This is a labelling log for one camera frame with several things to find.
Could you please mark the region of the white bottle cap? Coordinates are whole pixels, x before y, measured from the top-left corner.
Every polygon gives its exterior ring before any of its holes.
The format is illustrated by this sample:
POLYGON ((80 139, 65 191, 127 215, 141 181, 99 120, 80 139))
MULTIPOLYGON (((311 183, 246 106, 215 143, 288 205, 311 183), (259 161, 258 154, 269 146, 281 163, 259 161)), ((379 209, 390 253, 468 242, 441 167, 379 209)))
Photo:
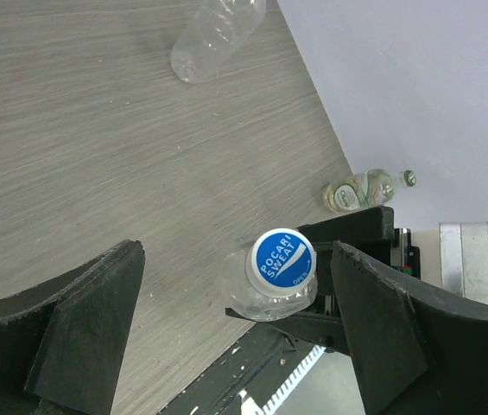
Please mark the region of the white bottle cap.
POLYGON ((316 251, 312 243, 293 228, 275 228, 251 245, 251 266, 262 283, 296 287, 316 275, 316 251))

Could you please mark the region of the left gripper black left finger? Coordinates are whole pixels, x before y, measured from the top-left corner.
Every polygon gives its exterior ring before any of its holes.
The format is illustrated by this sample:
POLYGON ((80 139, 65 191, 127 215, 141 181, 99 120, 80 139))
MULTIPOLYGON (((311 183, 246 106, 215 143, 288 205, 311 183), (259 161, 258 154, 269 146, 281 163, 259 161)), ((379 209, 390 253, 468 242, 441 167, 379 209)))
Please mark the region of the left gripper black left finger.
POLYGON ((0 299, 0 414, 108 414, 143 280, 124 240, 0 299))

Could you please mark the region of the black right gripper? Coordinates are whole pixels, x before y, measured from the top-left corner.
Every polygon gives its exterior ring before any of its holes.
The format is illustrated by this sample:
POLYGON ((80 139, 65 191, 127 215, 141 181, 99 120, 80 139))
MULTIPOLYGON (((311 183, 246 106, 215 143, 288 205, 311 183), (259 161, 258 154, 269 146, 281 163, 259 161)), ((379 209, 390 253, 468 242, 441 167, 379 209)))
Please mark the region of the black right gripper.
POLYGON ((394 210, 373 207, 297 230, 317 252, 318 293, 311 311, 301 311, 284 319, 263 322, 300 341, 324 347, 328 353, 350 355, 344 326, 334 294, 331 261, 333 245, 340 241, 411 277, 421 277, 420 248, 412 245, 411 232, 394 229, 394 210))

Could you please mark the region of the clear plastic bottle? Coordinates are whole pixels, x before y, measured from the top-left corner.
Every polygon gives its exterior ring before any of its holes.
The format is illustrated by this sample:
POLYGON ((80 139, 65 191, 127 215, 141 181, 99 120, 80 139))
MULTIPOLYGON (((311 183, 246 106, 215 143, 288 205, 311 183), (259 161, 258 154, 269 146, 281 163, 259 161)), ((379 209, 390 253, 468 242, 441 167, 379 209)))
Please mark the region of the clear plastic bottle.
POLYGON ((250 37, 266 14, 264 1, 205 1, 175 42, 170 63, 178 78, 201 83, 250 37))
POLYGON ((281 320, 313 304, 318 294, 316 275, 296 287, 275 287, 253 271, 250 250, 227 255, 222 262, 221 287, 225 306, 254 322, 281 320))

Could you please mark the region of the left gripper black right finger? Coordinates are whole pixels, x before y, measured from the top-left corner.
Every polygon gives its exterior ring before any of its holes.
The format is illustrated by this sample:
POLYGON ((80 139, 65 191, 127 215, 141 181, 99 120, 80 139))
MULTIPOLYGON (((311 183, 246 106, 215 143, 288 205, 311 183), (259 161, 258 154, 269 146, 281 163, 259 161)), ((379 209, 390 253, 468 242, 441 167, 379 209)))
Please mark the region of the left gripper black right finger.
POLYGON ((488 414, 488 305, 337 242, 333 285, 368 414, 488 414))

